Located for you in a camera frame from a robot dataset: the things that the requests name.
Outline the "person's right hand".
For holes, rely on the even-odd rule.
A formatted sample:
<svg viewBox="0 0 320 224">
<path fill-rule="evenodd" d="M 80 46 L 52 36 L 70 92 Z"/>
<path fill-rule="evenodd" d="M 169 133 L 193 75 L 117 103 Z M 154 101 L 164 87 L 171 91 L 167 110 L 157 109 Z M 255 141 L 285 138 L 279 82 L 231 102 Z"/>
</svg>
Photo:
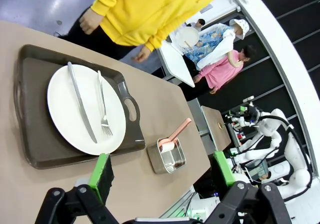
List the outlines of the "person's right hand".
<svg viewBox="0 0 320 224">
<path fill-rule="evenodd" d="M 103 18 L 102 15 L 88 8 L 79 19 L 80 28 L 85 34 L 90 35 L 100 25 Z"/>
</svg>

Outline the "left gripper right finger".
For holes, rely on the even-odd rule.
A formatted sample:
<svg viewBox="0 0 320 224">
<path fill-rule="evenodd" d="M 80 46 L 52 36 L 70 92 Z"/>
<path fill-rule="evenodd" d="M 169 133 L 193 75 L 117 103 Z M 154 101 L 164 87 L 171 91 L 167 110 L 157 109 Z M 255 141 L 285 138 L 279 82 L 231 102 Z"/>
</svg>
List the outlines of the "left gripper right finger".
<svg viewBox="0 0 320 224">
<path fill-rule="evenodd" d="M 292 222 L 278 188 L 273 183 L 255 187 L 236 180 L 222 151 L 213 154 L 211 179 L 220 202 L 207 218 L 208 224 L 239 224 L 241 218 L 245 224 Z"/>
</svg>

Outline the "person's left hand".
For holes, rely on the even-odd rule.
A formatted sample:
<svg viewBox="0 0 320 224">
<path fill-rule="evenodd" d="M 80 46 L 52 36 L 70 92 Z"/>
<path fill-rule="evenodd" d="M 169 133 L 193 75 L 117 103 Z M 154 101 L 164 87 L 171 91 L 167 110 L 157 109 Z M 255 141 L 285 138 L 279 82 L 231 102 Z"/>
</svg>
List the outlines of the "person's left hand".
<svg viewBox="0 0 320 224">
<path fill-rule="evenodd" d="M 140 52 L 136 56 L 133 56 L 131 59 L 137 63 L 142 63 L 149 57 L 151 53 L 151 50 L 144 45 L 141 48 Z"/>
</svg>

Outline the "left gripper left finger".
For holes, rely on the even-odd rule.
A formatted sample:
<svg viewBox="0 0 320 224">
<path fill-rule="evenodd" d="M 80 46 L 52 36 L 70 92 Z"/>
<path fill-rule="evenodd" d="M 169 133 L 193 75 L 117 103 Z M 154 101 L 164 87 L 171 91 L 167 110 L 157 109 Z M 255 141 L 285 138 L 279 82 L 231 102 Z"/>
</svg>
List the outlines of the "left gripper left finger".
<svg viewBox="0 0 320 224">
<path fill-rule="evenodd" d="M 114 173 L 109 154 L 99 155 L 87 184 L 65 191 L 49 189 L 36 217 L 36 224 L 73 224 L 86 216 L 92 224 L 116 224 L 118 221 L 106 207 Z"/>
</svg>

